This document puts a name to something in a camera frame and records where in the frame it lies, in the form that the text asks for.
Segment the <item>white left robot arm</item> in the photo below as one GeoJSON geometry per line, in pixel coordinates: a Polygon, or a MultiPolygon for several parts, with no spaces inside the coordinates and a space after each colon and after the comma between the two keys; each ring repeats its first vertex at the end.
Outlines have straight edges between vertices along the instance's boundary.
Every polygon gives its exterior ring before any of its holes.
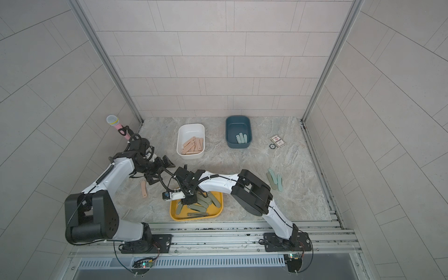
{"type": "Polygon", "coordinates": [[[134,134],[126,149],[109,161],[106,171],[90,186],[66,198],[66,241],[76,246],[104,240],[151,246],[153,238],[148,224],[120,219],[113,197],[119,187],[137,173],[141,173],[147,183],[155,184],[160,181],[158,172],[162,168],[173,168],[174,164],[167,156],[156,156],[154,147],[139,134],[134,134]]]}

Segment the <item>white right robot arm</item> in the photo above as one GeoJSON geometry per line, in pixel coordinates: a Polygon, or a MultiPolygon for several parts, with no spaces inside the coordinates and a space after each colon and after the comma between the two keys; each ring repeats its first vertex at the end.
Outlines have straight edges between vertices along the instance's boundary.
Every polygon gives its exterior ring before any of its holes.
{"type": "Polygon", "coordinates": [[[270,186],[252,172],[243,169],[239,174],[219,175],[205,170],[193,173],[179,167],[175,173],[168,174],[178,184],[178,189],[168,188],[161,180],[166,189],[162,194],[163,200],[180,200],[183,205],[191,205],[198,202],[198,196],[207,192],[230,194],[247,212],[263,217],[281,243],[296,243],[298,227],[280,211],[270,186]]]}

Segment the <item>yellow storage box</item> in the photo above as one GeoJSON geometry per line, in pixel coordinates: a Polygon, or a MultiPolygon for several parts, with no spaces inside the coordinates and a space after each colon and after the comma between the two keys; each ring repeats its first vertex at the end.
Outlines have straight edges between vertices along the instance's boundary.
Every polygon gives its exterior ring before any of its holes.
{"type": "Polygon", "coordinates": [[[176,215],[176,207],[179,200],[171,201],[170,203],[170,216],[174,221],[177,222],[183,222],[183,221],[193,221],[193,220],[199,220],[199,219],[207,219],[207,218],[215,218],[219,216],[224,208],[224,200],[223,195],[220,192],[214,192],[212,191],[212,194],[216,196],[216,198],[221,203],[221,207],[217,208],[215,205],[213,205],[211,199],[208,197],[207,193],[203,194],[198,192],[197,198],[202,196],[204,198],[204,201],[210,204],[210,206],[207,208],[206,213],[200,213],[193,211],[188,208],[188,205],[184,205],[182,212],[180,215],[176,215]]]}

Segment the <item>white storage box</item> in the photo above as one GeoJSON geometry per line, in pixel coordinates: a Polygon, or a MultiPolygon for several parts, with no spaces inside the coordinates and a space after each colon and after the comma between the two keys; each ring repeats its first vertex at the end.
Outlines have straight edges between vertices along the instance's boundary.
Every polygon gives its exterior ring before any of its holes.
{"type": "Polygon", "coordinates": [[[202,124],[186,124],[179,128],[177,153],[182,159],[199,159],[205,152],[205,127],[202,124]]]}

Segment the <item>dark teal storage box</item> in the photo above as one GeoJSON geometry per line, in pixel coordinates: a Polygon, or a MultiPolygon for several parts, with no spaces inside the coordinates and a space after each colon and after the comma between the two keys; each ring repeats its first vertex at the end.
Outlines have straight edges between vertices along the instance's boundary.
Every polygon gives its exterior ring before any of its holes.
{"type": "Polygon", "coordinates": [[[226,119],[225,124],[225,140],[229,148],[245,149],[248,148],[252,141],[252,127],[250,119],[244,115],[232,115],[226,119]],[[236,135],[247,134],[248,143],[239,144],[236,135]]]}

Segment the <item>black microphone stand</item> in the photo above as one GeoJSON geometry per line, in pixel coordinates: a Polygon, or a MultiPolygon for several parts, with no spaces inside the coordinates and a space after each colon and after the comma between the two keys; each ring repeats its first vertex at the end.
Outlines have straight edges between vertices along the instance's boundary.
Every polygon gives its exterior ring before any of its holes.
{"type": "Polygon", "coordinates": [[[140,134],[134,133],[129,126],[119,128],[118,132],[127,140],[127,142],[141,139],[140,134]]]}

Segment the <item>pink folding knife front left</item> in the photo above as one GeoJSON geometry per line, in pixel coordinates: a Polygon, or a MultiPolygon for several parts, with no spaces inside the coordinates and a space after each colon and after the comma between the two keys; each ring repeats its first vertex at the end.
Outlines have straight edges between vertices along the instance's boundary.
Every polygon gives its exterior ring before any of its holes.
{"type": "Polygon", "coordinates": [[[142,181],[141,182],[141,192],[142,192],[142,197],[143,198],[147,198],[148,193],[147,193],[147,182],[142,181]]]}

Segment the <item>pink toy microphone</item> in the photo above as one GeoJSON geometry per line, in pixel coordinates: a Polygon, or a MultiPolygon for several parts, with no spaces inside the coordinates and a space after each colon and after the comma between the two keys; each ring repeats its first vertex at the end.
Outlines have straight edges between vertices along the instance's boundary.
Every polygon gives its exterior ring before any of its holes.
{"type": "Polygon", "coordinates": [[[123,125],[120,123],[119,118],[116,115],[107,116],[106,121],[110,126],[114,127],[117,131],[119,130],[119,128],[123,127],[123,125]]]}

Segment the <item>mint folding knife far right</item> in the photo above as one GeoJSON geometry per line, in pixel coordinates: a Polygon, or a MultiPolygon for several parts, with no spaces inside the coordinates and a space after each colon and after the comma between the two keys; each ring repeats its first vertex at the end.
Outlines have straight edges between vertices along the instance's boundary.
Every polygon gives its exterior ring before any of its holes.
{"type": "Polygon", "coordinates": [[[268,169],[268,172],[269,172],[269,174],[270,174],[270,176],[271,176],[271,178],[272,178],[273,183],[274,183],[275,185],[277,185],[277,184],[278,184],[278,177],[277,177],[277,175],[275,174],[274,170],[273,170],[272,168],[269,168],[269,169],[268,169]]]}

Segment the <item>olive folding knife far right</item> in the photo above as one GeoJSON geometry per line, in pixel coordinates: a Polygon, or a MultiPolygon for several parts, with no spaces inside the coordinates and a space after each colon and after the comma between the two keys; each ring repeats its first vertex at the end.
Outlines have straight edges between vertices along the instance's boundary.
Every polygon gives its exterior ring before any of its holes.
{"type": "Polygon", "coordinates": [[[274,183],[274,180],[273,180],[272,175],[271,175],[269,172],[267,172],[266,175],[267,175],[267,178],[268,178],[270,187],[271,187],[273,190],[277,190],[277,189],[278,189],[278,186],[274,183]]]}

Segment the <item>mint knife far right edge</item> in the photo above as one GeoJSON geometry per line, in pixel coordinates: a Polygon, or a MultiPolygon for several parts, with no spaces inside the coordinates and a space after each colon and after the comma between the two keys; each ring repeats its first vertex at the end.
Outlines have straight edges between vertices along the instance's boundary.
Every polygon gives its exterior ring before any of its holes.
{"type": "Polygon", "coordinates": [[[277,187],[278,191],[282,192],[284,190],[282,185],[282,176],[280,174],[277,174],[277,187]]]}

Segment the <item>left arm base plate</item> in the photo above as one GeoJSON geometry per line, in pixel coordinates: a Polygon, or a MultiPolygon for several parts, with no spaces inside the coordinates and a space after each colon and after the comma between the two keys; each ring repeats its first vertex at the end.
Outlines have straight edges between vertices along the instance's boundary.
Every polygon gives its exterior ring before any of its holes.
{"type": "Polygon", "coordinates": [[[125,242],[119,245],[122,254],[168,253],[172,243],[172,234],[143,236],[141,240],[125,242]]]}

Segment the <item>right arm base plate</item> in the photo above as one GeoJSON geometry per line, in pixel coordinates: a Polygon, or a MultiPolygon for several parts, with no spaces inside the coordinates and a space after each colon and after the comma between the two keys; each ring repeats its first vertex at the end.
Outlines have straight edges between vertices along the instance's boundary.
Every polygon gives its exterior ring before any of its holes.
{"type": "Polygon", "coordinates": [[[305,232],[293,233],[289,240],[279,238],[275,233],[265,233],[259,240],[266,252],[311,252],[309,235],[305,232]]]}

